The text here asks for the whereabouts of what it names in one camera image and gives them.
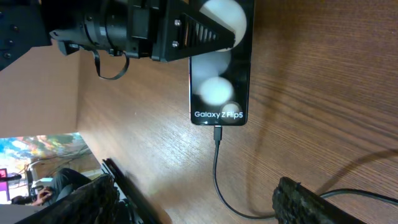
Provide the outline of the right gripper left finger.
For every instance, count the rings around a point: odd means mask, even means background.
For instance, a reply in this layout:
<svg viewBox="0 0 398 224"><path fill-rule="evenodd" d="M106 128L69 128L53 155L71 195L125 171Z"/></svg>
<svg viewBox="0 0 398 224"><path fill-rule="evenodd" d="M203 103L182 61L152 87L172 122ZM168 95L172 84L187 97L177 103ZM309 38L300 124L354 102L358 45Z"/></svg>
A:
<svg viewBox="0 0 398 224"><path fill-rule="evenodd" d="M153 206L111 159L103 161L103 169L104 174L19 223L162 223Z"/></svg>

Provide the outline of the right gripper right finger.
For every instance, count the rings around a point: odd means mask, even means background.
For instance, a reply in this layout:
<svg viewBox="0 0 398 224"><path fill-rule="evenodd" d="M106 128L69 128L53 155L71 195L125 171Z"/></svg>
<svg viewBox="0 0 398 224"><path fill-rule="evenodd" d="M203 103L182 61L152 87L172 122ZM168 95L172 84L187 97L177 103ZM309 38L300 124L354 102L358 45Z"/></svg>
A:
<svg viewBox="0 0 398 224"><path fill-rule="evenodd" d="M272 208L279 223L364 224L288 177L280 178Z"/></svg>

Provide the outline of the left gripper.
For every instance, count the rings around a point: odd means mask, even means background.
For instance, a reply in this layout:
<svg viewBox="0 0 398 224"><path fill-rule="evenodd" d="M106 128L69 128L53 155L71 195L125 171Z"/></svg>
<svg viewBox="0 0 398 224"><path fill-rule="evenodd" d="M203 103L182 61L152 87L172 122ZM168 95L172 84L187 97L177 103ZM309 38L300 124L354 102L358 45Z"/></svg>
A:
<svg viewBox="0 0 398 224"><path fill-rule="evenodd" d="M201 14L183 12L183 1L127 1L126 57L171 62L234 45L235 34Z"/></svg>

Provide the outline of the black Galaxy flip phone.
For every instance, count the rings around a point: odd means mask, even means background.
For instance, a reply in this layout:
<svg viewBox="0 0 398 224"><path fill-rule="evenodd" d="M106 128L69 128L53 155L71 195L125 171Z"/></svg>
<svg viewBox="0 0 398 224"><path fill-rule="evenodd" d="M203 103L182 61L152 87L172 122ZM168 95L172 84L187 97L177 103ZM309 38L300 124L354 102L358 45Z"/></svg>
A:
<svg viewBox="0 0 398 224"><path fill-rule="evenodd" d="M243 126L248 120L255 0L197 0L190 5L235 34L233 47L189 59L190 121Z"/></svg>

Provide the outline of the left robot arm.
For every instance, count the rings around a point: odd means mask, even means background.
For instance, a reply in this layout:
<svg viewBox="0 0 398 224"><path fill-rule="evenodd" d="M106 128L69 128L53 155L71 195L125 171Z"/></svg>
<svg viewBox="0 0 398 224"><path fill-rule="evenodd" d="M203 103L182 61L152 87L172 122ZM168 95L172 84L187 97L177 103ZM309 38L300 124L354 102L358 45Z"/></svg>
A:
<svg viewBox="0 0 398 224"><path fill-rule="evenodd" d="M1 0L1 68L56 41L62 54L81 49L113 57L170 62L234 45L225 26L184 1Z"/></svg>

